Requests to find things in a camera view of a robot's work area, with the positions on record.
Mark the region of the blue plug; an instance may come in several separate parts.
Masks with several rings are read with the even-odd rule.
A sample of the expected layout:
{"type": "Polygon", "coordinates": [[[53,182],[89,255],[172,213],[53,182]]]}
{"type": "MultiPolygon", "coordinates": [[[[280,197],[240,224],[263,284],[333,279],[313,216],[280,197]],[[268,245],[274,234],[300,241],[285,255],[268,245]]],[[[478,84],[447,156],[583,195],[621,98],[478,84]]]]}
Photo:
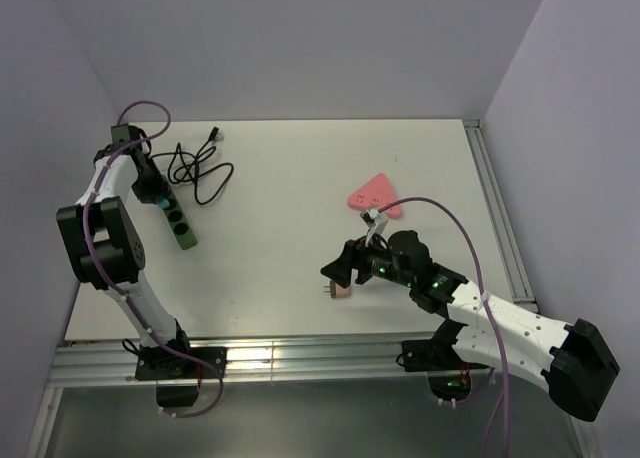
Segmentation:
{"type": "Polygon", "coordinates": [[[155,199],[155,205],[158,206],[162,210],[166,210],[170,207],[170,202],[167,198],[158,197],[155,199]]]}

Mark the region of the pink plug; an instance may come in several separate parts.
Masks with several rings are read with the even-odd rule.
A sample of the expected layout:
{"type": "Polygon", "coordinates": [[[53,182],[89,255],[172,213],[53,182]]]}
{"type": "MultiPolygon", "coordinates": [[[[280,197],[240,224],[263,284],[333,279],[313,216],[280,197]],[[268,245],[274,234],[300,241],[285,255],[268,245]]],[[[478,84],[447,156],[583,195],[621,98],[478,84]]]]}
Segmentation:
{"type": "Polygon", "coordinates": [[[342,287],[334,282],[330,282],[328,285],[325,285],[324,292],[331,299],[346,299],[351,296],[350,287],[342,287]]]}

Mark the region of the green power strip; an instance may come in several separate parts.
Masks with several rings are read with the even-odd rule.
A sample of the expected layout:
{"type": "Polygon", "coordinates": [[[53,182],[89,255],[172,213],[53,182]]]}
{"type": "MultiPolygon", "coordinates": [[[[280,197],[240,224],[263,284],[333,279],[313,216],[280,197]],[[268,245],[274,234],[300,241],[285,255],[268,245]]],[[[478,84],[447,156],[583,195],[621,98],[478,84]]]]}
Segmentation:
{"type": "Polygon", "coordinates": [[[183,211],[177,197],[168,182],[168,198],[170,207],[162,210],[171,232],[182,250],[189,250],[198,244],[198,239],[192,230],[190,222],[183,211]]]}

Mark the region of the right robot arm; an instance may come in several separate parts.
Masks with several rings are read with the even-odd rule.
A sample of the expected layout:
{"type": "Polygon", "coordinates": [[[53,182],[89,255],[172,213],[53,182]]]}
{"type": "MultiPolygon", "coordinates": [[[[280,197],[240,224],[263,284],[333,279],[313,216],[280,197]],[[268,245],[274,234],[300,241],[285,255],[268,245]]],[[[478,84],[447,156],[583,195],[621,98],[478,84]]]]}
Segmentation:
{"type": "Polygon", "coordinates": [[[371,278],[406,287],[421,310],[444,320],[432,346],[438,364],[506,370],[546,391],[582,421],[596,419],[620,372],[594,324],[550,319],[482,294],[477,283],[435,262],[413,230],[387,240],[379,235],[349,240],[320,272],[343,288],[371,278]]]}

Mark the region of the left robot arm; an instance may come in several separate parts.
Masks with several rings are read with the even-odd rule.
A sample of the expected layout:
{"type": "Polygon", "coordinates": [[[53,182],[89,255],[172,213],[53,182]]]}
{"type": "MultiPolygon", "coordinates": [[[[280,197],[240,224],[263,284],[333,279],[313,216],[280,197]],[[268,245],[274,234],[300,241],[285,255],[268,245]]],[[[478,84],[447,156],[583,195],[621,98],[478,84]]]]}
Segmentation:
{"type": "Polygon", "coordinates": [[[146,137],[137,126],[114,125],[110,144],[94,158],[87,190],[57,211],[56,222],[76,278],[112,298],[137,331],[140,343],[129,350],[139,363],[183,377],[193,369],[195,353],[145,276],[145,249],[125,206],[128,195],[161,209],[181,249],[198,240],[168,181],[144,151],[146,137]]]}

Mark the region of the pink triangular power strip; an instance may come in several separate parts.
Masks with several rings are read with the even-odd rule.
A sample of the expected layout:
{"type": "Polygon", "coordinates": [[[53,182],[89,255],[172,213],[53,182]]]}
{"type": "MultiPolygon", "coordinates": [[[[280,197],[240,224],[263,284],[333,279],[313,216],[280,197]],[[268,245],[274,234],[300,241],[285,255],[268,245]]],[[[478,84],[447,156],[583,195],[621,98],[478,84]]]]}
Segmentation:
{"type": "Polygon", "coordinates": [[[402,216],[400,205],[390,207],[398,197],[385,173],[378,173],[355,192],[351,193],[347,200],[347,206],[356,211],[365,211],[374,206],[379,210],[386,208],[385,213],[391,219],[399,219],[402,216]]]}

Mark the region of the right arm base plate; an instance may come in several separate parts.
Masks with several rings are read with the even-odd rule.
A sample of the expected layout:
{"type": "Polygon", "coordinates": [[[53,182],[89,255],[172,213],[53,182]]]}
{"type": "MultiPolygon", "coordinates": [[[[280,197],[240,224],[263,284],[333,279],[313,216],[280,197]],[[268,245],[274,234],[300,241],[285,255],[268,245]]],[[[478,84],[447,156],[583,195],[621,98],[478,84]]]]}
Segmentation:
{"type": "Polygon", "coordinates": [[[452,346],[435,339],[414,339],[401,342],[396,364],[407,373],[451,371],[462,367],[462,360],[452,346]]]}

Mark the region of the aluminium front rail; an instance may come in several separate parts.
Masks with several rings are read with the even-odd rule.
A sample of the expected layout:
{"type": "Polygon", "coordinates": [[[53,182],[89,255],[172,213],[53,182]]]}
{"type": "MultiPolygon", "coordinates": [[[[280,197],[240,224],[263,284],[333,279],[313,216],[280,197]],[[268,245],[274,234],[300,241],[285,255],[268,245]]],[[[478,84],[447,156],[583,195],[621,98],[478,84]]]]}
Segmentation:
{"type": "MultiPolygon", "coordinates": [[[[224,382],[291,382],[403,377],[396,364],[401,343],[429,333],[385,333],[195,339],[197,349],[227,350],[224,382]]],[[[45,386],[49,389],[141,386],[135,357],[119,341],[73,342],[58,348],[45,386]]]]}

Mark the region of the aluminium rail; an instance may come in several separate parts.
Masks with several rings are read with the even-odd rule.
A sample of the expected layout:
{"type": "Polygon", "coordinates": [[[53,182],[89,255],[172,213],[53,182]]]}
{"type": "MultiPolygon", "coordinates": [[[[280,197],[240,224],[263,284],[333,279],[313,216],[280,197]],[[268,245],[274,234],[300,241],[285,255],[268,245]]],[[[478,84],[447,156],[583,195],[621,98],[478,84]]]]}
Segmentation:
{"type": "MultiPolygon", "coordinates": [[[[429,333],[385,333],[195,339],[197,349],[227,350],[224,382],[291,382],[403,377],[396,364],[401,343],[429,333]]],[[[45,386],[49,389],[141,386],[135,357],[119,341],[73,342],[58,348],[45,386]]]]}
{"type": "Polygon", "coordinates": [[[463,127],[485,196],[514,303],[530,311],[538,311],[538,303],[534,297],[483,139],[481,121],[464,120],[463,127]]]}

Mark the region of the aluminium right rail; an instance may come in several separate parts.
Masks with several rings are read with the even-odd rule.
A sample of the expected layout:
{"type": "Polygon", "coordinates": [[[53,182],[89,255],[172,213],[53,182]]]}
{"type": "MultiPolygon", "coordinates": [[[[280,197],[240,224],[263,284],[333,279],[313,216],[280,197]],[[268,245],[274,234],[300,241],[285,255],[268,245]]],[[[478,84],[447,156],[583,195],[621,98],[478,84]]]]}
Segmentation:
{"type": "Polygon", "coordinates": [[[538,311],[538,303],[534,297],[483,139],[481,121],[464,120],[463,127],[485,196],[514,303],[530,311],[538,311]]]}

